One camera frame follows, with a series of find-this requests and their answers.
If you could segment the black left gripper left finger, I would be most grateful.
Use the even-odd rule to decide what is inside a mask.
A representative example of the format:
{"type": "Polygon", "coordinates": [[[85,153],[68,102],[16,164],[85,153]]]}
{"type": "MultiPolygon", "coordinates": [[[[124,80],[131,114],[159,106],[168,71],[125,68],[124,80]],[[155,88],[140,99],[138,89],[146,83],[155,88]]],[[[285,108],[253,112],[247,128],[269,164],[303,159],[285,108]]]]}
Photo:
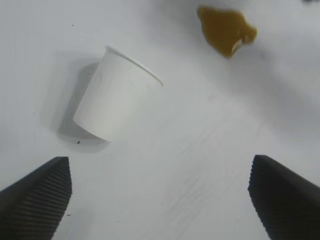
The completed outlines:
{"type": "Polygon", "coordinates": [[[50,240],[72,195],[70,162],[55,157],[0,192],[2,240],[50,240]]]}

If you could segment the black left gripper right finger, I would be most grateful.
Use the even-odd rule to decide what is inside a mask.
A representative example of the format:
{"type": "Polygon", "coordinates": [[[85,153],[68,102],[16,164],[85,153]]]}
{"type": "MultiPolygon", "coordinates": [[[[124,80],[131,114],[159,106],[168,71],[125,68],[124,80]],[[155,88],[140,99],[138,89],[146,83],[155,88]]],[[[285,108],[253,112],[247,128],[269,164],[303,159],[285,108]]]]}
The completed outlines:
{"type": "Polygon", "coordinates": [[[320,188],[267,155],[255,155],[248,192],[271,240],[320,238],[320,188]]]}

